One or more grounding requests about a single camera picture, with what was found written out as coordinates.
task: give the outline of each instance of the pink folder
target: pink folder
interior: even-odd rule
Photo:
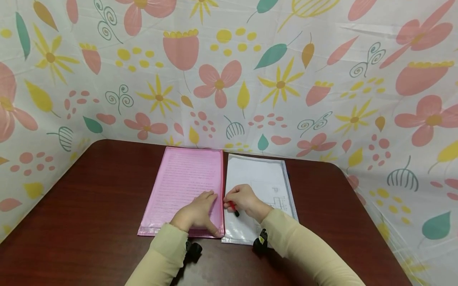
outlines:
[[[223,236],[223,152],[165,148],[138,235],[155,236],[180,208],[209,190],[218,194],[210,210],[210,220]],[[191,229],[189,237],[214,238],[206,229]]]

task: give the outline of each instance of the table surface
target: table surface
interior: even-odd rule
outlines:
[[[136,233],[164,149],[94,143],[0,244],[0,284],[124,285],[153,239]],[[302,225],[367,285],[411,285],[336,166],[285,161]],[[313,285],[273,250],[260,259],[248,246],[196,241],[202,257],[181,270],[173,285]]]

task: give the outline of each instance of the floral backdrop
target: floral backdrop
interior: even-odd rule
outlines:
[[[0,5],[0,239],[110,138],[333,163],[414,285],[458,278],[455,0]]]

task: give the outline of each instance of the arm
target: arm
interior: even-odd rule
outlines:
[[[126,286],[170,285],[186,255],[188,233],[164,224]]]
[[[295,262],[318,285],[364,285],[326,242],[281,210],[264,204],[249,185],[238,185],[228,192],[224,207],[229,207],[230,200],[266,229],[267,240],[278,254]]]
[[[261,227],[267,230],[275,251],[296,263],[318,285],[364,285],[324,240],[281,210],[271,210]]]
[[[188,231],[192,226],[205,227],[219,237],[219,230],[212,224],[208,214],[216,197],[213,191],[203,192],[181,208],[170,224],[164,224],[125,285],[170,285],[183,267]]]

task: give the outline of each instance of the red pen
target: red pen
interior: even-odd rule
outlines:
[[[235,216],[236,216],[236,217],[239,217],[240,214],[239,214],[239,212],[235,209],[235,205],[234,205],[234,203],[233,203],[231,200],[229,201],[229,205],[231,206],[231,208],[234,209],[234,214],[235,214]]]

